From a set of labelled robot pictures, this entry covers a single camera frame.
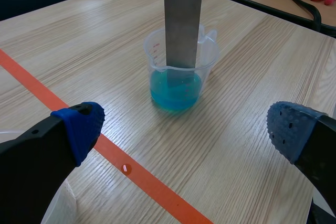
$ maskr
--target blue gripper pad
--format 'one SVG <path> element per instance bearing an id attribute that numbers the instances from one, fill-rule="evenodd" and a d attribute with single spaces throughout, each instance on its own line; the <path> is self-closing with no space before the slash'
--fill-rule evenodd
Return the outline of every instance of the blue gripper pad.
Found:
<path id="1" fill-rule="evenodd" d="M 99 137 L 105 120 L 104 109 L 99 104 L 95 102 L 83 102 L 82 104 L 92 105 L 92 110 L 88 115 L 70 108 L 51 113 L 51 115 L 61 118 L 65 124 L 68 142 L 77 167 L 87 157 L 93 143 Z"/>
<path id="2" fill-rule="evenodd" d="M 325 113 L 291 102 L 274 103 L 267 113 L 268 134 L 275 148 L 295 163 L 320 116 Z"/>

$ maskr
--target orange tape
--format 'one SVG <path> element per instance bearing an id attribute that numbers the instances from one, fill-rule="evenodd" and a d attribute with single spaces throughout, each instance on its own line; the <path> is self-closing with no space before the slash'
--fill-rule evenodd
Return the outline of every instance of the orange tape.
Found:
<path id="1" fill-rule="evenodd" d="M 1 49 L 0 65 L 50 110 L 69 107 Z M 132 171 L 127 177 L 179 222 L 185 224 L 212 223 L 103 134 L 100 135 L 95 149 L 124 174 L 127 174 L 124 170 L 125 165 L 130 165 Z"/>

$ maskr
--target measuring cup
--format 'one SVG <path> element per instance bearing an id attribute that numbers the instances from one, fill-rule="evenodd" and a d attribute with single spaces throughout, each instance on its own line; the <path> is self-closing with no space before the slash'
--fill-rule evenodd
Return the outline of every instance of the measuring cup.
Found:
<path id="1" fill-rule="evenodd" d="M 217 31 L 205 35 L 200 25 L 195 68 L 176 68 L 166 65 L 165 30 L 149 34 L 143 44 L 148 57 L 150 90 L 153 100 L 169 110 L 184 110 L 200 97 L 209 73 L 218 60 Z"/>

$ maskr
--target plastic measuring cup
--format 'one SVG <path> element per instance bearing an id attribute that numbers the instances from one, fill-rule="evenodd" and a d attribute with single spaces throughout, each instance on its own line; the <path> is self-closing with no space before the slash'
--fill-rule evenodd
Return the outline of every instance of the plastic measuring cup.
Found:
<path id="1" fill-rule="evenodd" d="M 24 131 L 0 131 L 0 143 L 13 140 Z M 51 200 L 41 224 L 73 224 L 76 220 L 77 204 L 67 180 L 63 182 Z"/>
<path id="2" fill-rule="evenodd" d="M 165 29 L 149 34 L 143 44 L 148 57 L 150 90 L 153 100 L 169 110 L 184 110 L 199 99 L 210 71 L 219 57 L 217 31 L 198 32 L 195 68 L 176 68 L 166 65 Z"/>

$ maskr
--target blue liquid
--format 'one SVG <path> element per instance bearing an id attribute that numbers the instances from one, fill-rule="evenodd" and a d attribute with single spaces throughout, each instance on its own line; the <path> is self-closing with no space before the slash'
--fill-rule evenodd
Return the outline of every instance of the blue liquid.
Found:
<path id="1" fill-rule="evenodd" d="M 196 73 L 168 69 L 154 71 L 150 80 L 153 100 L 169 110 L 184 110 L 195 104 L 202 88 Z"/>

